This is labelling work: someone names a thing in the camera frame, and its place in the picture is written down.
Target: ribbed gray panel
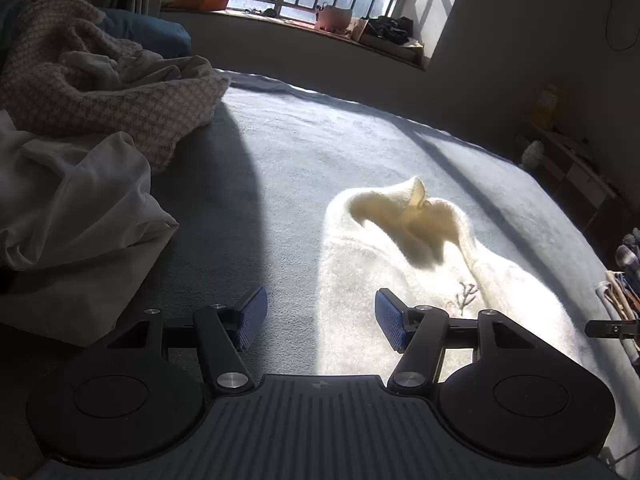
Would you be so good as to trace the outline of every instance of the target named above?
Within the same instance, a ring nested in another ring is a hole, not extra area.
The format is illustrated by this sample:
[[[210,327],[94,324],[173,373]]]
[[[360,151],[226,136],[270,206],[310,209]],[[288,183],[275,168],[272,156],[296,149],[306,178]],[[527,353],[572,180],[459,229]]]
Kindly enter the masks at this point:
[[[602,480],[597,460],[522,468],[480,456],[443,430],[426,402],[376,376],[265,376],[214,403],[180,446],[146,463],[88,470],[47,462],[33,480]]]

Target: fluffy white fabric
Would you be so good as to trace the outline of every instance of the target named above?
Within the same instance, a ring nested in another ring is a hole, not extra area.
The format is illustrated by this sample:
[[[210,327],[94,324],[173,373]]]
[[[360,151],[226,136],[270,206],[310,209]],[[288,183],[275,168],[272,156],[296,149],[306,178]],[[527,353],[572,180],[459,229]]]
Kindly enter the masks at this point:
[[[389,377],[398,362],[373,310],[392,290],[408,306],[429,304],[475,319],[494,308],[580,363],[578,334],[558,298],[474,237],[455,204],[428,198],[413,177],[397,186],[350,189],[329,205],[318,286],[318,372]],[[471,360],[447,351],[441,380]]]

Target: light blue blanket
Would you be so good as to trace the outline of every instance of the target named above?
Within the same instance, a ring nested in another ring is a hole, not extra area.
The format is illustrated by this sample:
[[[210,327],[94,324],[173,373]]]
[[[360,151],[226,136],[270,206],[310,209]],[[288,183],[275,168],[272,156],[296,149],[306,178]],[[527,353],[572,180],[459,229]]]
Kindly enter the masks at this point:
[[[212,125],[181,140],[174,161],[153,180],[152,194],[180,228],[124,318],[150,306],[181,316],[234,302],[263,283],[270,311],[244,355],[252,373],[313,373],[326,206],[347,188],[389,186],[414,175],[429,195],[461,207],[489,250],[554,291],[576,326],[606,318],[594,294],[602,263],[535,180],[510,162],[360,104],[261,76],[232,77]],[[19,344],[17,336],[12,341]],[[640,442],[640,380],[617,341],[582,345],[585,362],[616,398],[607,448],[619,457]],[[174,357],[196,373],[192,353]],[[1,449],[8,435],[0,437]],[[33,447],[28,435],[22,442],[22,450]],[[639,463],[634,455],[618,472],[631,478]]]

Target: folded cloth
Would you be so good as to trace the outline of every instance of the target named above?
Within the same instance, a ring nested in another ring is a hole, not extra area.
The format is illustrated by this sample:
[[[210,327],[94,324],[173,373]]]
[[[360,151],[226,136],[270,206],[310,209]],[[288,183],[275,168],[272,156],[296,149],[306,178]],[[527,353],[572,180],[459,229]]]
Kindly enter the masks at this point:
[[[38,137],[0,110],[0,322],[77,345],[111,330],[178,227],[129,135]]]
[[[636,319],[637,316],[632,308],[633,303],[629,303],[629,300],[616,277],[616,272],[608,270],[605,272],[605,277],[611,285],[610,289],[614,298],[614,306],[619,309],[620,317],[626,320]]]
[[[616,249],[616,263],[624,270],[625,276],[636,294],[640,294],[640,261],[626,245]]]
[[[378,326],[375,291],[388,287],[409,306],[429,304],[452,317],[494,308],[577,362],[584,335],[558,298],[517,264],[474,237],[455,204],[428,198],[418,178],[397,186],[340,193],[324,216],[316,294],[319,374],[379,374],[398,363]],[[471,362],[447,351],[441,378]]]
[[[638,294],[636,294],[635,289],[631,286],[631,283],[636,277],[628,272],[616,272],[615,277],[622,289],[622,292],[625,294],[629,306],[633,309],[634,314],[637,317],[640,314],[640,298],[638,297]]]
[[[76,67],[94,77],[96,90],[123,90],[161,81],[204,77],[211,72],[209,61],[200,56],[163,59],[160,54],[140,50],[117,61],[91,52],[63,52],[60,64]]]
[[[596,295],[606,309],[609,317],[613,321],[620,321],[623,317],[620,315],[622,311],[621,305],[617,302],[615,295],[611,290],[612,286],[609,282],[600,282],[596,287]],[[640,359],[640,346],[635,339],[621,339],[620,343],[625,349],[626,355],[633,365],[637,365]]]
[[[625,237],[622,238],[622,244],[631,249],[631,252],[636,256],[640,255],[640,252],[638,252],[638,242],[636,241],[635,236],[631,234],[625,235]]]
[[[133,62],[130,77],[139,81],[121,80],[120,89],[104,91],[96,73],[112,66],[109,59],[140,60],[147,54],[140,54],[139,44],[100,30],[97,23],[103,18],[101,10],[83,0],[40,0],[27,7],[18,17],[17,39],[0,76],[0,107],[16,127],[38,135],[127,132],[158,173],[171,161],[178,140],[210,120],[229,79],[201,57],[167,60],[165,70],[181,72],[171,80],[145,73],[144,62],[137,73]],[[73,56],[60,63],[60,56],[70,52],[103,59],[93,59],[89,69],[70,62]],[[167,68],[171,64],[176,68]],[[183,74],[187,68],[192,70]],[[113,74],[108,81],[117,86]]]

